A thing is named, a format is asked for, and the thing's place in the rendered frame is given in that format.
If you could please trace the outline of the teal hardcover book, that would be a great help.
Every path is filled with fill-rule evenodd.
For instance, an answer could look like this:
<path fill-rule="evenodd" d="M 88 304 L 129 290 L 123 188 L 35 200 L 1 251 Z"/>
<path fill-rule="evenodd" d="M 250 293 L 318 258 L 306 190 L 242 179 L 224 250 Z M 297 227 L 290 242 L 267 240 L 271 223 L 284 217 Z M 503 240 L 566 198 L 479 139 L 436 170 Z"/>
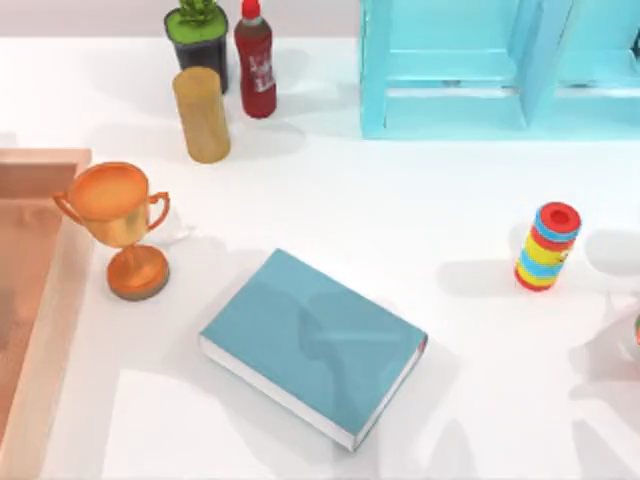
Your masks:
<path fill-rule="evenodd" d="M 210 359 L 353 452 L 421 358 L 428 335 L 276 249 L 199 342 Z"/>

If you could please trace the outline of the yellow cylindrical cup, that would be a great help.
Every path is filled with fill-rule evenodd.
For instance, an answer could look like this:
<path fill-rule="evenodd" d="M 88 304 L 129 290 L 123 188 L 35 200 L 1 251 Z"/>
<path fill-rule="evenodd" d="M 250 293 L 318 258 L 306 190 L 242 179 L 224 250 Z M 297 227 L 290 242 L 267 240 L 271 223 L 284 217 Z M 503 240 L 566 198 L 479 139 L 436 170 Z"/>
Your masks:
<path fill-rule="evenodd" d="M 172 82 L 187 152 L 199 163 L 212 164 L 231 149 L 221 81 L 207 67 L 189 67 Z"/>

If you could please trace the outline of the red bottle with red cap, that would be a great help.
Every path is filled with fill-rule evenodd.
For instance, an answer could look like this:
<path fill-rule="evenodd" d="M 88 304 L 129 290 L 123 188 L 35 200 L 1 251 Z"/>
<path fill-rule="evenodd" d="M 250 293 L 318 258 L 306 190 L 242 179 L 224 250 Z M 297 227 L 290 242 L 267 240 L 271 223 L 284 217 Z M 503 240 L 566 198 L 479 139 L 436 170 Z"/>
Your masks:
<path fill-rule="evenodd" d="M 240 61 L 243 109 L 252 118 L 267 118 L 276 110 L 277 89 L 272 66 L 272 29 L 262 17 L 259 0 L 242 0 L 234 38 Z"/>

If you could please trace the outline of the orange trophy cup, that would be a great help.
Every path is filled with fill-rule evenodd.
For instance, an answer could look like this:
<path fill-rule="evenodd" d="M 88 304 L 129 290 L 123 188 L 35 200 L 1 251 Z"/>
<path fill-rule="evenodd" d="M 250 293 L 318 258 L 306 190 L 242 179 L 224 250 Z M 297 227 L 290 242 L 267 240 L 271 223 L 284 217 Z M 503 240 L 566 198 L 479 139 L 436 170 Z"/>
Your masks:
<path fill-rule="evenodd" d="M 151 194 L 146 174 L 127 162 L 93 165 L 66 192 L 52 195 L 57 207 L 99 243 L 117 250 L 106 269 L 110 290 L 128 301 L 148 299 L 169 279 L 164 253 L 141 240 L 168 216 L 166 192 Z"/>

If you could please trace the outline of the stack of coloured rings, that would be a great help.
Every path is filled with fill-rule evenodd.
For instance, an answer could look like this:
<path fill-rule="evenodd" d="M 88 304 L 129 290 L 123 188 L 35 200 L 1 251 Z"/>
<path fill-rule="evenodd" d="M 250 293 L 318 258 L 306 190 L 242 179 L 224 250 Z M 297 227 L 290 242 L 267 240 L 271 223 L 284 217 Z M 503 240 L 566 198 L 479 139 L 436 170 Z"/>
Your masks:
<path fill-rule="evenodd" d="M 563 202 L 548 202 L 537 211 L 514 268 L 516 280 L 540 292 L 556 282 L 576 241 L 582 222 L 579 213 Z"/>

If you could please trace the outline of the light blue rack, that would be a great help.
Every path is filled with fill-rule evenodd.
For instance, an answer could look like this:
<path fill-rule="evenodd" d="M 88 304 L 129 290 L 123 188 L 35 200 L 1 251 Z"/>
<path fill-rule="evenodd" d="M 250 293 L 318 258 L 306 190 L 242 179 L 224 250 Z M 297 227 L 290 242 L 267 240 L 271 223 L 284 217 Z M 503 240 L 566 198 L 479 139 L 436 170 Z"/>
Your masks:
<path fill-rule="evenodd" d="M 640 140 L 640 0 L 360 0 L 367 138 Z"/>

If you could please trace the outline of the black pot with green plant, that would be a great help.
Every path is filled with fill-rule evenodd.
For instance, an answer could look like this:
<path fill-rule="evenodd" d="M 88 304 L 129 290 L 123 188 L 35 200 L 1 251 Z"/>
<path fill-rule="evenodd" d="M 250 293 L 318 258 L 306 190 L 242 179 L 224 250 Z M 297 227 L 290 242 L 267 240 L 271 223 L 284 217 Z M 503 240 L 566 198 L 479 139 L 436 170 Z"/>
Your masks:
<path fill-rule="evenodd" d="M 179 0 L 164 17 L 167 38 L 173 43 L 179 66 L 213 69 L 221 91 L 228 90 L 227 33 L 229 22 L 216 0 Z"/>

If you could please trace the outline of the salmon shallow box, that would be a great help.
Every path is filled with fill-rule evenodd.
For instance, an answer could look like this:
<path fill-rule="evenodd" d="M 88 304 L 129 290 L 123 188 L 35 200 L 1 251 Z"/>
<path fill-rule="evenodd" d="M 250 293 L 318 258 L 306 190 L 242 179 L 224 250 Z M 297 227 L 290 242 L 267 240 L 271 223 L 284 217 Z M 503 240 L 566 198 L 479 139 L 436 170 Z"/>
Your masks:
<path fill-rule="evenodd" d="M 0 480 L 38 480 L 92 244 L 55 206 L 86 148 L 0 148 Z"/>

